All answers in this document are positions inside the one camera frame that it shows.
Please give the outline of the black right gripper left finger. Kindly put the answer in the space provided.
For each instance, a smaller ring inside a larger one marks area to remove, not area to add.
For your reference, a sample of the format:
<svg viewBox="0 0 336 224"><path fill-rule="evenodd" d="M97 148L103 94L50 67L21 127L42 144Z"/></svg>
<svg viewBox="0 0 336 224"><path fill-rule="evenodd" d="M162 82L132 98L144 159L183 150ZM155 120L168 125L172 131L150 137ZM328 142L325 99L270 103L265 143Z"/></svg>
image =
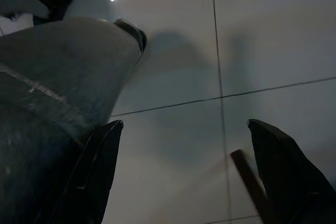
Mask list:
<svg viewBox="0 0 336 224"><path fill-rule="evenodd" d="M102 224L122 130L121 120L98 127L70 154L34 224Z"/></svg>

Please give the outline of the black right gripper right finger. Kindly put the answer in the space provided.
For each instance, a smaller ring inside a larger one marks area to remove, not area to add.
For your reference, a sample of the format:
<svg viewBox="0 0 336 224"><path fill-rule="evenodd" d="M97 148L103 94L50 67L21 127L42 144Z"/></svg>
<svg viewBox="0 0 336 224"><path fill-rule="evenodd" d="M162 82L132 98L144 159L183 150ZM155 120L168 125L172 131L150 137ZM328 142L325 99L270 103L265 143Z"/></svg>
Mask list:
<svg viewBox="0 0 336 224"><path fill-rule="evenodd" d="M296 141L260 120L248 128L266 191L258 209L264 224L336 224L336 190Z"/></svg>

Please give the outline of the dark brown wooden table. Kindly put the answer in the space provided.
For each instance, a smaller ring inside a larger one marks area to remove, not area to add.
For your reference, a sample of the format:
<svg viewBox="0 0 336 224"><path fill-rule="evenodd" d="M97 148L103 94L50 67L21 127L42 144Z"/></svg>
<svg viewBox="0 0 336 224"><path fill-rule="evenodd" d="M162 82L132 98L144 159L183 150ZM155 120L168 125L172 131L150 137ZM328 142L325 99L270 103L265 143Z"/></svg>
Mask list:
<svg viewBox="0 0 336 224"><path fill-rule="evenodd" d="M242 150L236 150L230 154L236 169L243 180L249 196L259 213L263 224L270 224L268 215L268 202L264 190L257 177L253 173Z"/></svg>

